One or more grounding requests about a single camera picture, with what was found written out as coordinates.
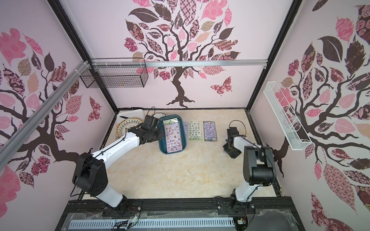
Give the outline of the purple white sticker sheet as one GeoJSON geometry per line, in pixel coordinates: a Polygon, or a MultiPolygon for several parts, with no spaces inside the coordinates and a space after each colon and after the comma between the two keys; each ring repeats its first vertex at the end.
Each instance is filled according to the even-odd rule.
{"type": "Polygon", "coordinates": [[[188,139],[188,122],[183,122],[184,132],[185,132],[185,139],[188,139]]]}

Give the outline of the patterned yellow rim plate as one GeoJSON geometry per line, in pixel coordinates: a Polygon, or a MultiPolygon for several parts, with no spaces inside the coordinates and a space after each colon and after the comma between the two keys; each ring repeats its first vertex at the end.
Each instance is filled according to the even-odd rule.
{"type": "Polygon", "coordinates": [[[123,137],[126,134],[126,130],[129,130],[132,127],[143,123],[144,121],[137,117],[131,117],[123,120],[121,123],[118,124],[116,129],[116,135],[118,138],[123,137]]]}

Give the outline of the aluminium rail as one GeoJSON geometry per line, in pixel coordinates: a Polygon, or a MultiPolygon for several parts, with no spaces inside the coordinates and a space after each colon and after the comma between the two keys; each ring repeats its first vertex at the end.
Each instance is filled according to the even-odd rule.
{"type": "Polygon", "coordinates": [[[1,149],[1,168],[4,168],[14,154],[26,142],[26,139],[34,132],[39,124],[51,113],[54,106],[63,98],[64,94],[78,80],[81,74],[88,70],[89,64],[87,61],[80,63],[66,80],[52,93],[40,108],[33,113],[23,126],[18,130],[1,149]]]}
{"type": "Polygon", "coordinates": [[[185,67],[185,66],[248,66],[267,65],[267,60],[205,60],[205,61],[160,61],[160,62],[96,62],[92,66],[127,66],[137,65],[145,67],[185,67]]]}

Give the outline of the dark purple sticker sheet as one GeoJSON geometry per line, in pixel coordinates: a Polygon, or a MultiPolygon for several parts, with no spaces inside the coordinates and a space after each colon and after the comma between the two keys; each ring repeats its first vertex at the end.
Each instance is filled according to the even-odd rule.
{"type": "Polygon", "coordinates": [[[204,140],[205,141],[217,141],[216,125],[213,121],[204,121],[204,140]]]}

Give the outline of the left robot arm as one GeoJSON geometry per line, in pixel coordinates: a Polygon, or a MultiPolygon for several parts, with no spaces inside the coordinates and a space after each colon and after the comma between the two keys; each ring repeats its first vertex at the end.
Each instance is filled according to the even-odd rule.
{"type": "Polygon", "coordinates": [[[126,212],[127,198],[109,184],[107,170],[130,150],[163,139],[164,132],[157,126],[158,122],[158,118],[147,115],[143,123],[127,129],[124,136],[111,145],[92,154],[80,155],[72,183],[114,210],[126,212]]]}

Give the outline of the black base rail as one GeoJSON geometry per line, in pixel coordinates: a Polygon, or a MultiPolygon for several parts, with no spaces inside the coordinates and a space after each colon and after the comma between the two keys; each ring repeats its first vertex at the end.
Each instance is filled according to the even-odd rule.
{"type": "MultiPolygon", "coordinates": [[[[245,208],[241,203],[230,207],[230,199],[226,197],[211,198],[170,198],[170,199],[129,199],[127,200],[127,212],[119,213],[100,200],[71,200],[68,201],[64,212],[56,226],[56,230],[62,230],[68,214],[70,213],[93,213],[111,218],[127,218],[134,215],[138,208],[145,212],[174,212],[174,211],[216,211],[219,215],[231,215],[235,217],[238,208],[245,208]]],[[[298,230],[305,228],[298,215],[298,211],[291,197],[254,197],[251,201],[256,212],[263,209],[289,209],[298,222],[298,230]]]]}

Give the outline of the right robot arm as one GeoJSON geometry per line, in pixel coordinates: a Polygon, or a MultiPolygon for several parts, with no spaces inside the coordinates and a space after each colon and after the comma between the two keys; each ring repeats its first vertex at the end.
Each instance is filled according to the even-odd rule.
{"type": "Polygon", "coordinates": [[[227,129],[227,139],[223,146],[232,159],[243,155],[243,182],[230,195],[230,206],[246,204],[261,187],[269,187],[276,179],[273,163],[273,150],[269,146],[260,146],[241,135],[236,127],[227,129]]]}

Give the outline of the lilac 3D animal sticker sheet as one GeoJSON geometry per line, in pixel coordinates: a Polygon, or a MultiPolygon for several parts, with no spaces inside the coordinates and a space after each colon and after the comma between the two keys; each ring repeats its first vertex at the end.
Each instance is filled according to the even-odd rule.
{"type": "Polygon", "coordinates": [[[183,150],[180,124],[177,118],[163,122],[167,153],[175,153],[183,150]]]}

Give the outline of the aluminium rail left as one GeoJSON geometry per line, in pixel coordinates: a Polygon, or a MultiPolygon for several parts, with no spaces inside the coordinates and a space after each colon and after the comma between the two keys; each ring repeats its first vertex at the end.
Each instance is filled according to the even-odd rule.
{"type": "Polygon", "coordinates": [[[89,64],[87,61],[80,63],[66,80],[52,93],[40,108],[33,113],[23,126],[18,130],[1,149],[1,168],[4,168],[14,154],[26,142],[26,139],[34,132],[39,124],[51,113],[54,106],[63,98],[64,94],[78,80],[81,74],[88,70],[89,64]]]}

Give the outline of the green dinosaur sticker sheet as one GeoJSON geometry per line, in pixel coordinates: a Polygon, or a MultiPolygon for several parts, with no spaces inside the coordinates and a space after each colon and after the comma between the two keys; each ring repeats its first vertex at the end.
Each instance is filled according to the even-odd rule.
{"type": "Polygon", "coordinates": [[[193,120],[189,123],[188,134],[190,141],[202,140],[200,121],[193,120]]]}

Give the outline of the aluminium rail back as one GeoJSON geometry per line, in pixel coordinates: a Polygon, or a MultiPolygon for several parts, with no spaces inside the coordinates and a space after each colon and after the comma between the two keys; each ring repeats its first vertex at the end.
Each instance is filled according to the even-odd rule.
{"type": "Polygon", "coordinates": [[[127,66],[137,65],[145,67],[185,67],[185,66],[248,66],[267,65],[267,60],[205,60],[205,61],[160,61],[160,62],[96,62],[92,66],[127,66]]]}

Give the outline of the teal storage box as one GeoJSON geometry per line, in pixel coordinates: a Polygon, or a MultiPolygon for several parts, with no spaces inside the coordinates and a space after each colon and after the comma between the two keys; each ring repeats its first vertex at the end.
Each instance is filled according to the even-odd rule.
{"type": "Polygon", "coordinates": [[[164,138],[159,140],[159,148],[163,154],[180,153],[186,149],[184,122],[179,115],[161,117],[157,127],[164,132],[164,138]]]}

